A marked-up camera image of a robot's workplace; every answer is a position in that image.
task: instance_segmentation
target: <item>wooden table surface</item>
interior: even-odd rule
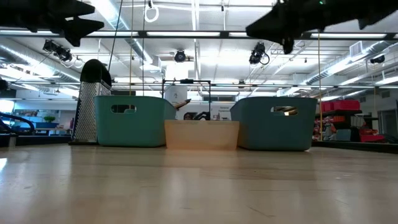
[[[397,211],[392,154],[67,145],[0,151],[2,224],[396,224]]]

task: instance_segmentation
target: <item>storage bin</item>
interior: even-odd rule
[[[292,97],[250,97],[231,108],[233,121],[240,122],[238,146],[265,151],[305,151],[311,147],[317,99]],[[271,112],[277,106],[291,106],[296,115]]]
[[[235,150],[237,121],[165,121],[167,149]]]
[[[360,110],[361,104],[358,100],[338,100],[333,102],[334,110]]]
[[[333,102],[322,102],[322,112],[329,112],[329,111],[333,111],[334,107],[333,107]]]
[[[165,145],[165,119],[175,119],[167,100],[151,96],[96,96],[97,139],[103,146],[157,147]],[[114,105],[132,110],[112,111]]]

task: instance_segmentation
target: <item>table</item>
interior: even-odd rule
[[[65,128],[35,128],[35,133],[36,131],[46,131],[47,135],[50,135],[50,131],[54,131],[55,134],[57,131],[66,131],[67,134],[71,134],[72,130],[71,129],[65,129]]]

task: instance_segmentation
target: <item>hanging cable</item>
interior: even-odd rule
[[[153,0],[149,0],[149,2],[148,2],[149,6],[148,7],[146,6],[146,2],[144,2],[144,5],[145,5],[145,13],[144,13],[145,21],[147,21],[147,22],[155,22],[159,18],[159,8],[154,5]],[[155,16],[152,19],[149,19],[148,18],[148,10],[151,10],[151,9],[155,10]]]
[[[131,8],[131,40],[132,40],[132,24],[134,18],[134,8]],[[132,46],[130,45],[130,81],[129,81],[129,96],[131,96],[131,76],[132,76]]]
[[[144,11],[144,17],[147,17],[147,11],[146,11],[146,10]],[[143,22],[142,30],[145,31],[145,21]],[[144,58],[144,44],[145,44],[145,38],[142,38],[142,55],[141,55],[141,58]],[[145,96],[145,87],[144,87],[144,70],[145,70],[145,69],[144,69],[144,59],[142,59],[141,61],[142,61],[142,96]]]
[[[112,51],[111,51],[111,58],[109,60],[109,65],[108,65],[108,72],[111,72],[111,62],[112,62],[112,56],[113,56],[113,50],[114,50],[114,43],[116,41],[116,36],[118,34],[118,29],[119,29],[119,22],[120,22],[120,15],[122,13],[122,5],[123,5],[123,0],[120,2],[120,8],[119,8],[119,16],[118,16],[118,24],[116,25],[116,30],[114,32],[114,37],[113,37],[113,44],[112,44]]]
[[[264,57],[267,57],[267,58],[268,58],[268,61],[267,61],[266,63],[263,63],[263,62],[260,60],[260,63],[261,63],[262,65],[268,65],[269,62],[271,61],[271,59],[269,58],[269,56],[268,56],[267,53],[264,54],[263,58],[264,58]]]
[[[319,71],[319,76],[321,75],[321,31],[318,30],[318,71]],[[321,141],[323,141],[323,118],[322,118],[322,85],[321,85],[321,80],[322,78],[319,77],[319,114],[320,114],[320,135],[321,135]]]
[[[76,65],[76,62],[77,62],[77,61],[81,62],[81,65],[80,65],[80,66],[77,66],[77,65]],[[81,67],[84,66],[84,64],[85,64],[85,63],[82,61],[82,59],[77,58],[77,59],[75,60],[74,66],[75,66],[76,68],[81,68]]]

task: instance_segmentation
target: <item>window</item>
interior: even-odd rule
[[[390,97],[390,91],[381,92],[381,98],[388,98]]]
[[[0,100],[0,112],[3,113],[12,113],[14,109],[14,102],[11,100]]]
[[[212,102],[224,101],[235,102],[236,96],[211,96]],[[203,96],[203,101],[209,101],[209,96]]]

